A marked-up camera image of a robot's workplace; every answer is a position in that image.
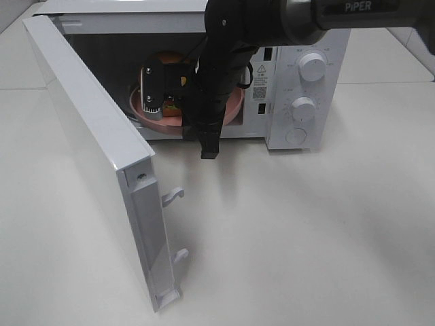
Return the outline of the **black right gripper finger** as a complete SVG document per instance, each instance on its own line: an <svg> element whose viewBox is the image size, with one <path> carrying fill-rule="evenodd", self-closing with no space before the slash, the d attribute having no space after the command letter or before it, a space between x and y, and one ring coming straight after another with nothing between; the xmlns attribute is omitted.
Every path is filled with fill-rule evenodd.
<svg viewBox="0 0 435 326"><path fill-rule="evenodd" d="M164 64L159 58L147 58L140 74L141 109L149 120L163 118L165 76Z"/></svg>

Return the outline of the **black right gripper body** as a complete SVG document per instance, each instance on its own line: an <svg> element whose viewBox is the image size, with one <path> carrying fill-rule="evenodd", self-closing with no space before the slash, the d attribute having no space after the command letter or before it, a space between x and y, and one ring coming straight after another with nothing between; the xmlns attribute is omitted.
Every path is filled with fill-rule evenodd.
<svg viewBox="0 0 435 326"><path fill-rule="evenodd" d="M219 154L226 103L258 46L247 43L245 6L207 6L207 38L196 64L166 64L165 90L201 144L201 158Z"/></svg>

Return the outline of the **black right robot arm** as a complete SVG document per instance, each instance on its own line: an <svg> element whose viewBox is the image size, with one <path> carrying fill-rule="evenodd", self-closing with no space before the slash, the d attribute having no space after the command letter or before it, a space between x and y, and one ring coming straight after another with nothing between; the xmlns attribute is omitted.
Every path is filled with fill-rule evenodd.
<svg viewBox="0 0 435 326"><path fill-rule="evenodd" d="M204 22L195 64L153 55L140 79L142 110L159 118L173 100L204 159L218 155L226 103L261 47L309 46L332 29L412 27L434 51L433 1L208 1Z"/></svg>

